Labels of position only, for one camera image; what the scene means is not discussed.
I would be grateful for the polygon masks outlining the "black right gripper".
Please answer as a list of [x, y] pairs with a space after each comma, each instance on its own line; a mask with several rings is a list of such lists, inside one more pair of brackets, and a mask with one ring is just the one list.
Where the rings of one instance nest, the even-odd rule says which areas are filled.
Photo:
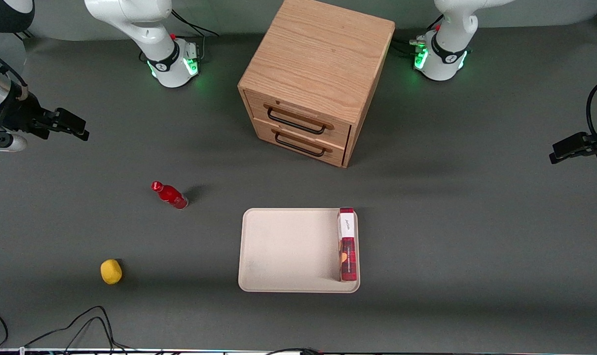
[[29, 93], [20, 100], [16, 90], [10, 90], [0, 110], [0, 126], [9, 131], [23, 131], [47, 140], [50, 132], [68, 133], [86, 142], [90, 132], [86, 130], [86, 121], [64, 108], [54, 112], [41, 107], [37, 97]]

